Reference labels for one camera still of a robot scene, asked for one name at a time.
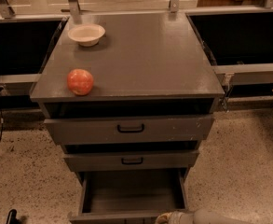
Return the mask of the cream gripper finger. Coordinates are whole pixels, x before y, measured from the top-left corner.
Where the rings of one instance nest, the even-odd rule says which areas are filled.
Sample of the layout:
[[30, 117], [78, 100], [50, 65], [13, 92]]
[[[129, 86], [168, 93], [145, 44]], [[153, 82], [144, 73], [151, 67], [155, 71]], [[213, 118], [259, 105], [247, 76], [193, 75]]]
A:
[[161, 214], [160, 216], [156, 218], [155, 224], [169, 224], [171, 215], [172, 215], [172, 212]]

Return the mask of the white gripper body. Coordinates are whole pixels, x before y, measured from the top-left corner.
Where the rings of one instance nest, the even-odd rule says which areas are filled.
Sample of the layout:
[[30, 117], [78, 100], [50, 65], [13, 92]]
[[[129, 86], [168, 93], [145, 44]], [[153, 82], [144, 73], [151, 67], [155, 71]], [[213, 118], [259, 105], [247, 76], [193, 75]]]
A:
[[193, 214], [175, 211], [171, 214], [170, 224], [193, 224]]

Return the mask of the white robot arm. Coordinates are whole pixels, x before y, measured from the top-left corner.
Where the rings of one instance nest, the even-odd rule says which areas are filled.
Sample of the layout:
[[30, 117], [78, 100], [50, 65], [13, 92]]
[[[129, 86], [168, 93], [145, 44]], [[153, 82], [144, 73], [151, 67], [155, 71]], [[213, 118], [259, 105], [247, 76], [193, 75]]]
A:
[[252, 224], [238, 219], [224, 217], [207, 209], [195, 212], [180, 211], [163, 213], [156, 218], [155, 224]]

